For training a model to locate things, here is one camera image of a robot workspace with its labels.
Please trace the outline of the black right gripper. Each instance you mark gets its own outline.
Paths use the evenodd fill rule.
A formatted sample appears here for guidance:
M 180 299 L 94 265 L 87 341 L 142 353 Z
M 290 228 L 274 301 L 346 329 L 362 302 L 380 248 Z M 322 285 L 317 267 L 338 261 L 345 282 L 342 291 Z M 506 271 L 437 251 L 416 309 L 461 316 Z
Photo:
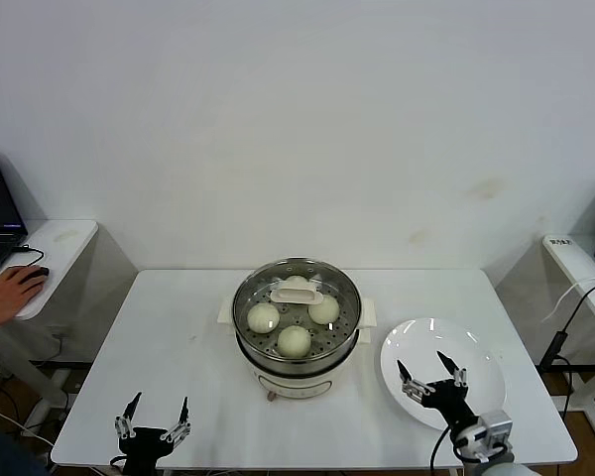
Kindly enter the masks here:
M 450 429 L 463 429 L 475 424 L 478 416 L 466 403 L 467 371 L 441 351 L 436 352 L 440 362 L 450 375 L 444 379 L 424 384 L 412 377 L 401 360 L 397 360 L 402 392 L 412 400 L 421 400 L 426 409 L 437 410 Z

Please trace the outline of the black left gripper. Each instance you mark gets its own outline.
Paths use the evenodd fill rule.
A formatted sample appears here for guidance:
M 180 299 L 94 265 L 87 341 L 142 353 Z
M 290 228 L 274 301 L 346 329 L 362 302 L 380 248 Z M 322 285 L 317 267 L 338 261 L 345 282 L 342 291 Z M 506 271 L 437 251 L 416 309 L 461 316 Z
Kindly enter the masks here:
M 151 427 L 134 429 L 132 418 L 141 396 L 142 393 L 138 392 L 114 422 L 119 449 L 125 456 L 124 471 L 156 471 L 158 460 L 174 451 L 173 442 L 182 442 L 191 431 L 187 398 L 183 399 L 178 422 L 169 430 Z

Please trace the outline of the person's bare hand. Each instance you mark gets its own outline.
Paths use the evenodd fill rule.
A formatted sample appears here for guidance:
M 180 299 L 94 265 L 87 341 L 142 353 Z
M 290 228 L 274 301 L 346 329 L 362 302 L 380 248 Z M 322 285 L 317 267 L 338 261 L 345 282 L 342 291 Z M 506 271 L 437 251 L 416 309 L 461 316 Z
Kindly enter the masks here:
M 42 267 L 10 267 L 0 274 L 0 326 L 13 319 L 44 288 Z

